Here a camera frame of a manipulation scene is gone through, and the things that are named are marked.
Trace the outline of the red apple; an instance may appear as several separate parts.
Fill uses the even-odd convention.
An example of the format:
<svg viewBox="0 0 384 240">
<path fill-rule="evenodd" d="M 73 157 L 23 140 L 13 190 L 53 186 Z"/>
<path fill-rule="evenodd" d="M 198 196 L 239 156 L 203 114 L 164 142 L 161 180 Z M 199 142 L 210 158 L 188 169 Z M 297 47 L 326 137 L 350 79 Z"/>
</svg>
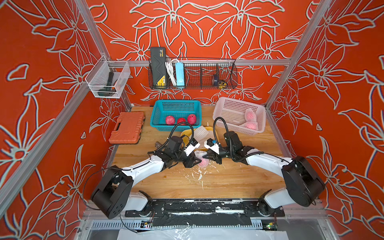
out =
<svg viewBox="0 0 384 240">
<path fill-rule="evenodd" d="M 195 114 L 190 114 L 187 118 L 187 122 L 190 125 L 195 125 L 197 123 L 197 116 Z"/>
<path fill-rule="evenodd" d="M 166 122 L 166 125 L 173 126 L 175 125 L 176 120 L 173 116 L 167 116 L 165 122 Z"/>
</svg>

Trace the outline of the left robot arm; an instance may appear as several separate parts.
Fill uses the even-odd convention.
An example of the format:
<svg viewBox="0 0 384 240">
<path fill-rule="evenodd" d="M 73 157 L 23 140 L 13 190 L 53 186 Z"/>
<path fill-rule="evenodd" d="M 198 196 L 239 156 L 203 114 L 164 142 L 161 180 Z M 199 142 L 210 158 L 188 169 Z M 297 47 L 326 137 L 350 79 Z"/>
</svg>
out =
<svg viewBox="0 0 384 240">
<path fill-rule="evenodd" d="M 190 127 L 191 136 L 184 144 L 184 136 L 174 136 L 177 124 L 166 142 L 155 151 L 148 152 L 149 158 L 132 166 L 119 168 L 116 165 L 106 169 L 104 176 L 91 194 L 91 201 L 97 210 L 108 219 L 113 219 L 124 211 L 142 211 L 150 204 L 150 197 L 144 192 L 133 193 L 132 188 L 144 179 L 182 163 L 185 168 L 198 165 L 201 160 L 194 151 L 200 146 L 195 139 L 195 131 Z"/>
</svg>

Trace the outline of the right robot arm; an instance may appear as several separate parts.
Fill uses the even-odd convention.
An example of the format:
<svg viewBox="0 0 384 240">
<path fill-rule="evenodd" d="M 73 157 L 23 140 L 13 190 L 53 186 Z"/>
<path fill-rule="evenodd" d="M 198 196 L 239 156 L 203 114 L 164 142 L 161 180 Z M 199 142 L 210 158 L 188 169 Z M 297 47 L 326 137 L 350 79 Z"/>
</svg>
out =
<svg viewBox="0 0 384 240">
<path fill-rule="evenodd" d="M 276 191 L 268 190 L 258 198 L 254 209 L 260 215 L 268 217 L 276 209 L 294 203 L 309 207 L 326 189 L 324 181 L 306 158 L 278 157 L 251 146 L 244 146 L 238 134 L 229 130 L 224 118 L 217 117 L 214 123 L 217 122 L 225 126 L 224 139 L 227 145 L 222 147 L 217 136 L 208 139 L 205 142 L 205 147 L 208 149 L 204 155 L 205 159 L 221 164 L 223 158 L 229 158 L 235 163 L 262 168 L 284 179 L 284 188 Z"/>
</svg>

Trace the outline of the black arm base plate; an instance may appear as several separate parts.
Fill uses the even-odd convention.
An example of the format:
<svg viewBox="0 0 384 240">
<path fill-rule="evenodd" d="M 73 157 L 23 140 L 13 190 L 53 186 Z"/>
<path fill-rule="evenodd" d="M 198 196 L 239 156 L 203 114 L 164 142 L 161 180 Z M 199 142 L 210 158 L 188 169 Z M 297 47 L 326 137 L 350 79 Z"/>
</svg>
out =
<svg viewBox="0 0 384 240">
<path fill-rule="evenodd" d="M 258 200 L 249 199 L 155 199 L 144 210 L 123 211 L 125 217 L 164 217 L 165 215 L 244 214 L 261 217 Z"/>
</svg>

